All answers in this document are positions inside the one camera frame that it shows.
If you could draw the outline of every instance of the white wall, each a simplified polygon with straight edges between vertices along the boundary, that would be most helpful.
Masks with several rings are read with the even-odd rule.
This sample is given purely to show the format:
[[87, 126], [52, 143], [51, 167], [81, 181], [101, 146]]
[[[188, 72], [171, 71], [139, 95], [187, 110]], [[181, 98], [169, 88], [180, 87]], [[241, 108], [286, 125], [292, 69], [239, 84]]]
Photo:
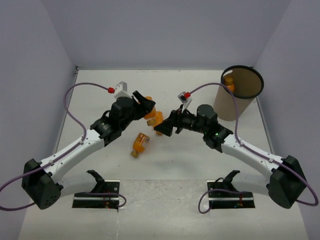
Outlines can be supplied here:
[[[54, 150], [64, 91], [74, 67], [40, 0], [0, 1], [0, 184], [23, 172], [25, 162]], [[21, 181], [0, 194], [0, 204], [29, 203]], [[18, 238], [25, 211], [0, 211], [0, 239]]]
[[[274, 151], [295, 156], [320, 195], [320, 1], [292, 0], [256, 69]], [[313, 201], [306, 190], [303, 200]], [[310, 240], [320, 237], [320, 206], [300, 206]]]
[[252, 66], [290, 0], [42, 0], [87, 69]]

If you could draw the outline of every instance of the cardboard tube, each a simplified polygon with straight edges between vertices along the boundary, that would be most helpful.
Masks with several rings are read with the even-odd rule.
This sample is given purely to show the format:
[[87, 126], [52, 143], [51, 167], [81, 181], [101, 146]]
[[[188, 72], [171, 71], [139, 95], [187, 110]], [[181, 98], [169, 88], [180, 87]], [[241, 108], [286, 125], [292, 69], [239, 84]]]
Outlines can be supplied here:
[[[243, 65], [230, 66], [223, 71], [221, 83], [224, 84], [225, 78], [232, 78], [234, 93], [238, 106], [239, 116], [245, 111], [249, 104], [258, 96], [264, 88], [262, 76], [253, 68]], [[233, 99], [229, 92], [219, 86], [213, 109], [218, 118], [225, 121], [236, 120], [236, 109]]]

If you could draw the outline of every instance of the black joint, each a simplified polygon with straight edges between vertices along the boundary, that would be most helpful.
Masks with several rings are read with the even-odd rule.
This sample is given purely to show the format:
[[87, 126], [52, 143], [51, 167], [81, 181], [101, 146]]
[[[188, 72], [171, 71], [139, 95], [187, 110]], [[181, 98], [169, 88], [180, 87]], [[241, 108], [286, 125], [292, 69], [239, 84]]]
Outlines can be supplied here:
[[[288, 156], [283, 165], [295, 171], [303, 179], [306, 177], [296, 158]], [[279, 206], [289, 209], [297, 201], [306, 186], [295, 175], [282, 166], [272, 171], [270, 184], [267, 186], [270, 198]]]
[[213, 107], [208, 104], [202, 104], [196, 109], [197, 122], [201, 126], [212, 126], [218, 123], [218, 115]]
[[202, 139], [209, 148], [222, 153], [221, 145], [230, 134], [233, 134], [231, 130], [217, 123], [215, 128], [211, 128], [208, 132], [204, 132]]
[[154, 101], [146, 99], [137, 91], [133, 95], [137, 101], [134, 97], [118, 97], [110, 111], [105, 111], [102, 117], [90, 126], [90, 129], [95, 130], [99, 138], [104, 140], [104, 146], [119, 138], [132, 121], [143, 118], [153, 110], [156, 104]]
[[34, 159], [29, 160], [23, 169], [23, 173], [29, 173], [37, 170], [37, 172], [22, 178], [22, 188], [39, 207], [39, 209], [47, 209], [52, 206], [61, 196], [61, 186], [56, 184], [51, 176], [52, 173], [47, 173], [40, 169], [40, 165]]

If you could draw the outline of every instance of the orange plastic object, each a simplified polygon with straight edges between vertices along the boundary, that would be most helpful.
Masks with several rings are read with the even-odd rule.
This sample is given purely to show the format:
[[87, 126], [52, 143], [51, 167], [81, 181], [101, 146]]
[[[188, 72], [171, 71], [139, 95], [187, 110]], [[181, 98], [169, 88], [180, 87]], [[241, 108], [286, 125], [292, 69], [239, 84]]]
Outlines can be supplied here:
[[[145, 98], [148, 100], [152, 100], [152, 97], [150, 96], [146, 96]], [[144, 119], [148, 120], [146, 122], [148, 126], [153, 126], [156, 123], [155, 116], [156, 116], [156, 108], [153, 107], [152, 111], [143, 117]]]
[[131, 155], [134, 158], [139, 157], [139, 154], [141, 154], [149, 145], [149, 141], [150, 137], [140, 132], [133, 143]]
[[[162, 123], [164, 121], [164, 115], [162, 114], [161, 111], [157, 111], [155, 112], [155, 126], [157, 126], [158, 124]], [[159, 131], [155, 131], [157, 135], [162, 136], [162, 133]]]
[[224, 80], [224, 85], [227, 86], [228, 89], [230, 89], [233, 93], [235, 92], [235, 85], [234, 85], [234, 80], [232, 77], [227, 77]]

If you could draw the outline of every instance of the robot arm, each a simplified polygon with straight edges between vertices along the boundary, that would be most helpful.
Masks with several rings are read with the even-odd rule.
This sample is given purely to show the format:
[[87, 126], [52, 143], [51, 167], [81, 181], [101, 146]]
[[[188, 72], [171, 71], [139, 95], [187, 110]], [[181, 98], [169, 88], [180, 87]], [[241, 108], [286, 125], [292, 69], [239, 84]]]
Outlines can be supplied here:
[[261, 174], [232, 171], [223, 181], [229, 190], [267, 195], [279, 206], [289, 209], [306, 188], [303, 182], [281, 166], [285, 165], [305, 180], [297, 159], [290, 155], [283, 158], [265, 152], [241, 138], [237, 139], [231, 130], [218, 123], [217, 113], [210, 105], [200, 105], [195, 115], [182, 104], [179, 109], [171, 111], [170, 116], [155, 126], [154, 130], [170, 137], [173, 127], [176, 128], [176, 134], [182, 129], [203, 134], [203, 140], [208, 147], [243, 161]]
[[116, 102], [86, 130], [85, 138], [81, 136], [40, 162], [31, 159], [24, 165], [24, 174], [49, 165], [22, 178], [22, 188], [40, 209], [52, 206], [60, 197], [91, 192], [104, 182], [93, 170], [74, 177], [65, 178], [64, 175], [87, 156], [119, 138], [132, 121], [143, 118], [156, 104], [137, 91], [134, 97], [129, 97], [123, 84], [114, 93]]

